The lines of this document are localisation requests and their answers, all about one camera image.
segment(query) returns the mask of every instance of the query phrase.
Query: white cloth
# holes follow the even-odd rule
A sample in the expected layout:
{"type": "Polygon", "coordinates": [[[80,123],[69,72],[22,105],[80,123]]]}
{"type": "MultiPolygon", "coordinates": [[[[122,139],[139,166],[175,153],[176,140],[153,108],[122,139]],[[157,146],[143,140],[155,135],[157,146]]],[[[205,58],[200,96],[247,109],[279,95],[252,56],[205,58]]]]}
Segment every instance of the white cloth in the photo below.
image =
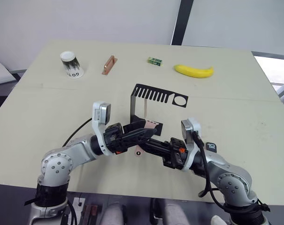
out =
{"type": "Polygon", "coordinates": [[[211,219],[211,225],[227,225],[223,219],[214,215],[211,219]]]}

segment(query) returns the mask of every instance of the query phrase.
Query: banana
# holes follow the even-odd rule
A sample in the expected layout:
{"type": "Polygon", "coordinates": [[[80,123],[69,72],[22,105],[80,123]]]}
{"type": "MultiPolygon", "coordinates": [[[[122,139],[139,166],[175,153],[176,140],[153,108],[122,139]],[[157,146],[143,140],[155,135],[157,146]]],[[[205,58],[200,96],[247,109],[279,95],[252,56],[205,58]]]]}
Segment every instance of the banana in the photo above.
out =
{"type": "Polygon", "coordinates": [[[196,78],[206,78],[214,73],[214,69],[212,67],[209,69],[196,69],[184,65],[175,65],[174,69],[181,74],[196,78]]]}

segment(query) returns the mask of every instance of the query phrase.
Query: black comb-shaped bracket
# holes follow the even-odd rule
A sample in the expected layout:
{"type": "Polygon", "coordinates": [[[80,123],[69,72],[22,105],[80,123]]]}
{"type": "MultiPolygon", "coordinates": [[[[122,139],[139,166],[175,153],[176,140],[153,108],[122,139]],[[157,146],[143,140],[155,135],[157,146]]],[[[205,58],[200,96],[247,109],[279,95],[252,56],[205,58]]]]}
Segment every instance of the black comb-shaped bracket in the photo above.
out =
{"type": "MultiPolygon", "coordinates": [[[[142,120],[142,118],[139,118],[135,115],[135,109],[136,109],[136,97],[149,99],[152,101],[162,102],[162,103],[168,103],[168,99],[170,95],[173,95],[172,104],[176,106],[180,106],[183,108],[186,108],[188,103],[188,96],[182,95],[173,91],[164,90],[156,87],[147,86],[144,84],[137,83],[134,87],[131,97],[130,97],[130,122],[133,123],[138,120],[142,120]],[[185,103],[183,105],[180,105],[176,103],[175,98],[176,97],[182,97],[185,100],[185,103]]],[[[157,129],[157,132],[155,135],[160,136],[161,130],[162,130],[162,123],[159,123],[155,127],[157,129]]]]}

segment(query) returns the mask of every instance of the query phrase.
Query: circular hole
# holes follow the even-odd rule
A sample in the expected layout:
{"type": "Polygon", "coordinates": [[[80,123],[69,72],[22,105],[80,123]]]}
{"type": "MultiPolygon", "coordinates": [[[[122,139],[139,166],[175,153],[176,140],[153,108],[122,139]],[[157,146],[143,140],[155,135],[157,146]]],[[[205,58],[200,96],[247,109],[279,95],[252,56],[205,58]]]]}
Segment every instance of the circular hole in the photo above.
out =
{"type": "Polygon", "coordinates": [[[176,97],[174,98],[174,102],[175,102],[176,104],[178,104],[178,105],[185,105],[185,104],[187,103],[187,101],[185,100],[185,98],[182,97],[182,96],[176,96],[176,97]]]}

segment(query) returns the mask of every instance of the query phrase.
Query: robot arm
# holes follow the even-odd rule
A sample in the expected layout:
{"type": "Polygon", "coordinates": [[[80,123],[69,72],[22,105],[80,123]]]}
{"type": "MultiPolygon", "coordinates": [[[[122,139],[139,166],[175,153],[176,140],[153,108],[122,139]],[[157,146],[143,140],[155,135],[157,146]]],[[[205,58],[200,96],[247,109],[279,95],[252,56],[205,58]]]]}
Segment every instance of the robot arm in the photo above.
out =
{"type": "Polygon", "coordinates": [[[100,155],[126,152],[129,147],[146,142],[156,132],[156,129],[139,128],[124,134],[120,123],[106,128],[110,104],[104,102],[95,102],[92,114],[92,127],[96,135],[77,138],[44,156],[36,196],[25,203],[31,203],[30,225],[40,218],[62,216],[68,204],[70,173],[77,166],[94,161],[100,155]]]}
{"type": "Polygon", "coordinates": [[[182,134],[184,142],[176,138],[171,138],[170,142],[150,139],[140,144],[140,147],[148,153],[162,157],[164,166],[182,171],[192,170],[196,175],[206,178],[206,188],[199,193],[199,197],[210,192],[215,203],[230,213],[233,225],[268,225],[262,210],[270,209],[262,204],[256,193],[251,190],[250,174],[245,169],[228,163],[217,153],[203,150],[200,125],[195,119],[182,121],[182,134]],[[217,188],[211,188],[210,182],[217,188]],[[219,190],[224,195],[224,205],[215,199],[213,190],[219,190]]]}

